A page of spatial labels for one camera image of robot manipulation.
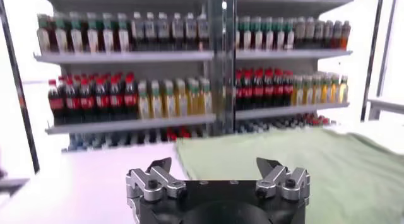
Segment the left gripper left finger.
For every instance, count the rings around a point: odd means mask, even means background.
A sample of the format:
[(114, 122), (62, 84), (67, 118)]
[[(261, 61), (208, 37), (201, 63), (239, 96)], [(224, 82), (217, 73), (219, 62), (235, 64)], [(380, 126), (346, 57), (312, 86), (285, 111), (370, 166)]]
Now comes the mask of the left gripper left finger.
[(164, 197), (180, 200), (186, 196), (186, 182), (170, 174), (171, 164), (168, 157), (153, 161), (145, 171), (136, 168), (127, 172), (126, 196), (130, 208), (135, 209), (141, 200), (157, 203)]

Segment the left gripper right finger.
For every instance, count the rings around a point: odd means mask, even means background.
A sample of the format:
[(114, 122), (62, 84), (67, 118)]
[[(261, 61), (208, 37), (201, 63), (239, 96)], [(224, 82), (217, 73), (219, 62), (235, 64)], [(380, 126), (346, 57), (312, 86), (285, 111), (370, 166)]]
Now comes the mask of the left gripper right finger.
[(291, 202), (309, 200), (311, 175), (305, 168), (297, 167), (290, 171), (276, 160), (257, 157), (256, 163), (262, 179), (256, 181), (256, 195), (260, 199), (269, 199), (277, 195)]

